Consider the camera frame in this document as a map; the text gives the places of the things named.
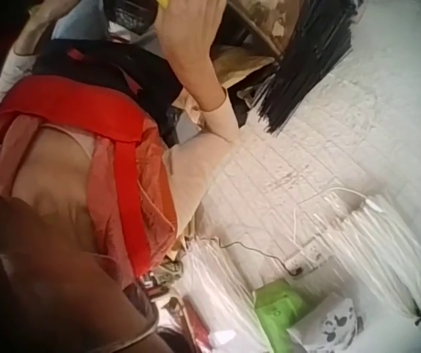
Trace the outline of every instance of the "black object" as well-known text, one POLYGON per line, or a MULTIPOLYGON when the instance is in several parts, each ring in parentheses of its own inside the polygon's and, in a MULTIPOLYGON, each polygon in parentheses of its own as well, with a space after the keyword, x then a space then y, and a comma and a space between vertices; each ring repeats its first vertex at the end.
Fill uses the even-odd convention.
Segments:
POLYGON ((142 35, 156 18, 158 4, 152 0, 104 0, 104 12, 109 21, 142 35))
POLYGON ((173 352, 192 353, 189 343, 181 333, 167 327, 158 327, 158 336, 166 342, 173 352))
POLYGON ((350 50, 353 0, 305 0, 274 78, 259 91, 267 131, 279 131, 306 94, 350 50))
POLYGON ((168 147, 176 144, 176 115, 171 105, 182 90, 168 62, 133 44, 100 40, 51 40, 37 59, 32 73, 57 75, 88 85, 118 90, 136 101, 155 121, 168 147), (84 54, 85 61, 68 56, 71 49, 84 54), (127 85, 123 69, 140 87, 136 93, 127 85))

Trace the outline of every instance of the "power strip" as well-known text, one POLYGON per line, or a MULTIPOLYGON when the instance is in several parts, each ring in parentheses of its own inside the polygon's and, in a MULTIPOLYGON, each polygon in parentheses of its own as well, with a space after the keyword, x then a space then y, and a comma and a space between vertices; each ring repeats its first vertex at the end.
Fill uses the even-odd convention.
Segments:
POLYGON ((291 273, 296 273, 294 278, 302 278, 319 268, 329 257, 325 247, 318 238, 312 238, 305 243, 301 250, 285 261, 285 267, 291 273))

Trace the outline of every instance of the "white tiled wall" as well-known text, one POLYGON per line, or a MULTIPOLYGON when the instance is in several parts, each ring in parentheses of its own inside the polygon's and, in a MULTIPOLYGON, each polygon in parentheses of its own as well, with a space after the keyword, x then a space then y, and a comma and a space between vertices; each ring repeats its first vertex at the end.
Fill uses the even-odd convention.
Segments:
MULTIPOLYGON (((365 193, 385 189, 421 240, 421 0, 371 0, 353 32, 353 52, 280 135, 266 134, 250 117, 204 199, 206 232, 287 259, 295 251, 289 240, 295 205, 344 185, 365 193)), ((322 206, 313 201, 301 209, 309 215, 322 206)), ((311 236, 304 218, 299 211, 301 240, 311 236)), ((252 288, 283 272, 238 246, 229 252, 252 288)), ((415 350, 421 331, 410 323, 376 320, 352 352, 421 352, 415 350), (415 341, 389 342, 385 335, 398 329, 415 341)))

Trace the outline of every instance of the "red garment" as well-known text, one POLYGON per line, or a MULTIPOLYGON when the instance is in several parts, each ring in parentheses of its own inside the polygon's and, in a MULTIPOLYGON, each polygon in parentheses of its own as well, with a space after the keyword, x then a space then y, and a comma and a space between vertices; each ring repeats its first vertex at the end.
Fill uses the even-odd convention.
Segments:
MULTIPOLYGON (((29 76, 13 87, 0 104, 0 145, 13 121, 22 115, 37 117, 39 123, 44 121, 83 129, 114 143, 114 178, 124 243, 134 275, 138 277, 149 271, 161 260, 159 254, 167 248, 166 245, 174 242, 175 234, 170 237, 168 233, 170 229, 176 229, 176 214, 163 168, 158 171, 159 190, 152 190, 153 185, 149 184, 142 186, 145 191, 151 188, 146 193, 148 200, 143 200, 143 193, 139 191, 137 169, 140 176, 153 172, 143 171, 144 167, 137 166, 137 146, 154 138, 144 128, 149 125, 146 114, 128 96, 108 88, 58 76, 29 76), (156 238, 151 241, 145 233, 144 202, 156 208, 155 217, 161 216, 171 224, 164 232, 166 236, 159 241, 156 238)), ((160 158, 162 151, 155 150, 160 158)), ((166 223, 158 221, 155 220, 160 225, 166 223)))

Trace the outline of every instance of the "woman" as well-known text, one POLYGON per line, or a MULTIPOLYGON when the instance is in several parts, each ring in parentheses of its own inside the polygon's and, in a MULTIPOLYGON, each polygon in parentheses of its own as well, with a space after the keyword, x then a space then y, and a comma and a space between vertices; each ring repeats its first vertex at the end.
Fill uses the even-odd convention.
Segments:
MULTIPOLYGON (((131 335, 143 329, 140 313, 121 290, 173 245, 238 136, 209 59, 225 5, 224 0, 172 0, 166 10, 159 8, 155 26, 163 53, 207 112, 203 132, 167 151, 154 121, 131 99, 140 87, 126 74, 120 84, 127 82, 130 95, 115 89, 116 78, 111 88, 85 84, 74 75, 27 76, 53 23, 53 38, 105 38, 100 1, 45 0, 31 17, 0 76, 0 302, 10 302, 9 291, 1 289, 10 279, 6 259, 20 252, 28 274, 23 279, 44 279, 56 288, 55 311, 80 322, 82 331, 105 342, 132 342, 131 335), (112 258, 119 285, 87 254, 112 258), (75 284, 73 294, 59 289, 65 280, 75 284)), ((114 76, 81 52, 68 55, 91 76, 114 76)), ((0 307, 3 315, 10 314, 9 327, 20 325, 17 309, 0 307)), ((139 345, 128 352, 168 352, 155 334, 139 345)))

